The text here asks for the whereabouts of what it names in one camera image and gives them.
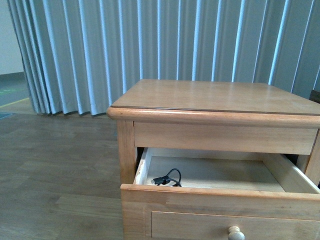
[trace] curtain fold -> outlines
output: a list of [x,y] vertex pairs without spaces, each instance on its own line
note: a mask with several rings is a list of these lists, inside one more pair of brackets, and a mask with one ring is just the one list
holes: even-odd
[[318,0],[8,0],[37,113],[105,113],[140,79],[320,90]]

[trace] wooden nightstand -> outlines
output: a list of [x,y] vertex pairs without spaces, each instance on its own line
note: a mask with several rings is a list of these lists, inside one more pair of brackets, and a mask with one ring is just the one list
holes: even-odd
[[[262,83],[144,79],[107,114],[126,240],[227,240],[230,227],[247,240],[320,240],[317,103]],[[298,154],[302,171],[281,154]],[[182,187],[151,185],[173,167]]]

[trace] wooden knob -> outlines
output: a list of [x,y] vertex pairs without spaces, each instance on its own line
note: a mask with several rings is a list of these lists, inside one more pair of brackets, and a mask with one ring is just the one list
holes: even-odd
[[240,232],[240,228],[238,226],[229,227],[229,235],[228,240],[245,240],[245,235]]

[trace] charging cable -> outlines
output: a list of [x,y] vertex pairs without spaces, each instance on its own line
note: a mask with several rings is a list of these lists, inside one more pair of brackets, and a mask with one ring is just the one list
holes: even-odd
[[[169,177],[169,175],[173,172],[173,171],[177,171],[179,173],[179,180],[175,180],[171,177]],[[175,182],[175,185],[173,185],[173,187],[182,187],[181,186],[181,172],[179,171],[179,169],[177,168],[173,168],[171,169],[165,176],[162,177],[156,177],[153,180],[151,180],[152,184],[155,184],[157,186],[159,186],[160,184],[162,185],[166,185],[168,183],[170,183],[171,181]]]

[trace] lower drawer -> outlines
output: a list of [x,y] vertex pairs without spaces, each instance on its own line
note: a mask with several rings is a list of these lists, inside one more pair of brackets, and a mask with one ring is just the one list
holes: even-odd
[[151,212],[152,238],[227,240],[228,226],[239,227],[239,230],[247,240],[319,239],[319,222],[317,221],[160,211]]
[[[150,179],[178,167],[182,187]],[[279,154],[148,149],[121,186],[126,240],[320,240],[320,191]]]

